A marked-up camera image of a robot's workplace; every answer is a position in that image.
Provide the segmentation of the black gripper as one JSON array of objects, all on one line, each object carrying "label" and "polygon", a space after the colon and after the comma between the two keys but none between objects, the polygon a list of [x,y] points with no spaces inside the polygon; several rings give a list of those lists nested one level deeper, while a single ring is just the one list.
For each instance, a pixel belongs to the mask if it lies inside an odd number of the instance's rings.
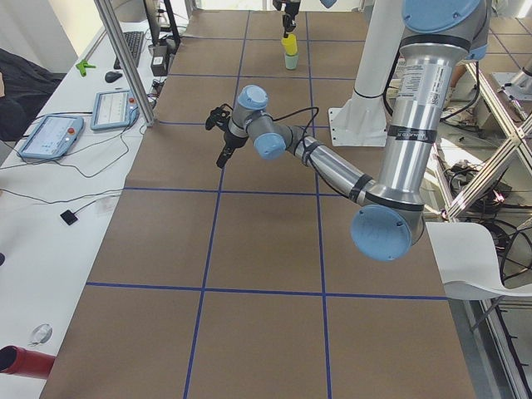
[{"label": "black gripper", "polygon": [[286,38],[296,27],[294,17],[299,13],[300,0],[283,0],[282,4],[286,13],[283,15],[283,38]]},{"label": "black gripper", "polygon": [[223,169],[227,161],[231,158],[232,154],[239,148],[245,146],[248,137],[240,137],[234,135],[231,131],[224,133],[224,148],[221,150],[216,165]]}]

